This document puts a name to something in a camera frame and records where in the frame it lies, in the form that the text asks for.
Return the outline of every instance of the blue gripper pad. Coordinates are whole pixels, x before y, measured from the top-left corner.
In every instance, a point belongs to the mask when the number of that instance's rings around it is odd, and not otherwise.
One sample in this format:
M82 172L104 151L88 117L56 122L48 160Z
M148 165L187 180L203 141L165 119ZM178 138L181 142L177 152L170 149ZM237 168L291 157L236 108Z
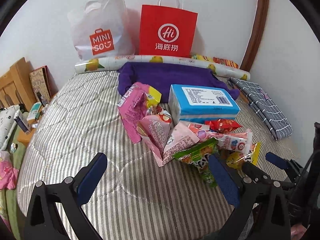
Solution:
M104 154L101 154L77 187L78 206L88 203L96 186L98 185L101 177L103 176L103 173L107 168L107 165L107 157Z
M220 163L220 161L214 156L209 157L209 169L217 181L224 197L230 205L234 205L236 208L240 203L240 192L235 182L230 177L229 173Z
M288 168L287 161L275 155L272 152L266 153L266 160L272 163L273 165L277 166L281 170L285 170Z

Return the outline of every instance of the barcode label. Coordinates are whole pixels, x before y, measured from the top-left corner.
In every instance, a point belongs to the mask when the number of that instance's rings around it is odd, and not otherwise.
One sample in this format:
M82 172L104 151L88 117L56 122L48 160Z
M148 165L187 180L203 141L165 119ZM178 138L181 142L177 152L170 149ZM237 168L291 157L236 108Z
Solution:
M127 98L130 94L131 94L131 92L132 92L132 89L131 88L129 88L128 90L127 90L127 92L123 95L125 98Z
M226 105L229 105L229 101L227 100L227 98L225 97L217 97L218 101L220 104L226 104Z
M125 100L126 100L125 97L121 97L121 99L120 99L119 103L117 104L117 106L121 107L124 104Z
M233 106L221 90L197 87L181 88L191 106Z

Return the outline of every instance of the pink snack packet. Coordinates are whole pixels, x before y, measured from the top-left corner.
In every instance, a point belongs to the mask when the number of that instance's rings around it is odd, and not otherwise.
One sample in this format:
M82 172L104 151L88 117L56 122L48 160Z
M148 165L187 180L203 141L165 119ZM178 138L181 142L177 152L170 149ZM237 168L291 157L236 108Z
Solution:
M252 135L250 130L244 133L229 133L221 134L210 130L201 130L197 128L195 124L188 125L189 129L193 131L200 139L200 142L204 142L209 138L216 138L218 141L218 147L221 149L237 151L245 156L248 155L252 145Z
M196 123L196 122L187 122L187 121L180 121L182 124L184 124L186 127L189 127L191 125L191 127L195 127L198 128L200 130L209 130L210 126L207 124L203 124L203 123Z
M137 123L146 113L146 100L145 91L133 84L117 104L124 128L133 143L141 141L141 136L137 132Z
M158 114L146 115L138 121L137 131L142 141L152 150L159 167L164 166L163 150L171 129L172 119L170 114L162 107L156 107Z
M199 138L182 122L179 122L172 130L167 144L164 147L163 162L164 164L172 160L172 156L184 151L199 141Z

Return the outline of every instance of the purple towel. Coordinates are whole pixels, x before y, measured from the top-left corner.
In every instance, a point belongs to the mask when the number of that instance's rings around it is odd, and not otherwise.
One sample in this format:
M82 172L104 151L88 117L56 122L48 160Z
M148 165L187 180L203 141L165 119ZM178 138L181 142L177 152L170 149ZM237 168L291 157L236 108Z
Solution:
M223 88L234 100L240 93L238 89L229 90L227 85L213 76L208 68L166 63L127 62L118 72L120 72L118 91L121 96L133 83L141 82L154 87L161 93L161 103L168 102L172 84Z

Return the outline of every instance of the hi logo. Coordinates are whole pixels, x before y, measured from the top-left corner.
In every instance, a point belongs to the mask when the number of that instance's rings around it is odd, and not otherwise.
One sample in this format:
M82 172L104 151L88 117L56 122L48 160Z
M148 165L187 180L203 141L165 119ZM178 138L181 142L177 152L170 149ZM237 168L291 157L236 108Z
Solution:
M176 25L171 23L166 23L161 25L158 30L159 39L163 42L174 42L179 37L179 30Z

